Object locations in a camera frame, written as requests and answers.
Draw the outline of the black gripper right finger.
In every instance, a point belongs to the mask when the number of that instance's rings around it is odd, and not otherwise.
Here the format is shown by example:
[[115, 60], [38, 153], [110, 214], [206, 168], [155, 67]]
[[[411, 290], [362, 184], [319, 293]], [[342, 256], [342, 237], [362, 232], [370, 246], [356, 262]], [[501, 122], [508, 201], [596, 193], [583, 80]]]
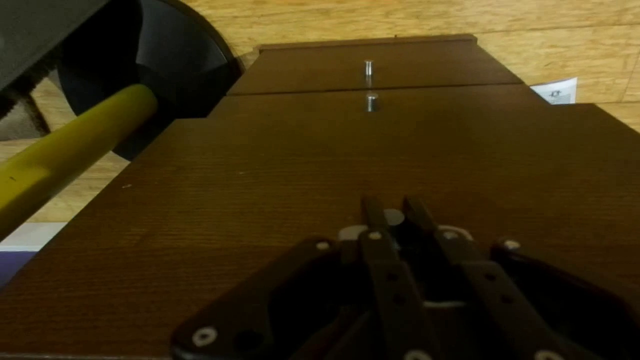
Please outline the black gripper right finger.
[[613, 287], [501, 243], [484, 256], [472, 237], [402, 203], [404, 254], [432, 302], [461, 302], [483, 345], [522, 360], [640, 360], [640, 319]]

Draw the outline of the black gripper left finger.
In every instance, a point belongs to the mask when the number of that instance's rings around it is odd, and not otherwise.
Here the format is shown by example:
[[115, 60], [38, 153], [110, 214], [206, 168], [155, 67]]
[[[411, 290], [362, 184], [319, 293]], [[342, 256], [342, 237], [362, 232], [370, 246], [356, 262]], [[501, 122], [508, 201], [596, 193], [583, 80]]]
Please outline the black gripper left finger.
[[307, 239], [170, 336], [173, 360], [404, 360], [424, 309], [387, 210], [362, 203], [352, 240]]

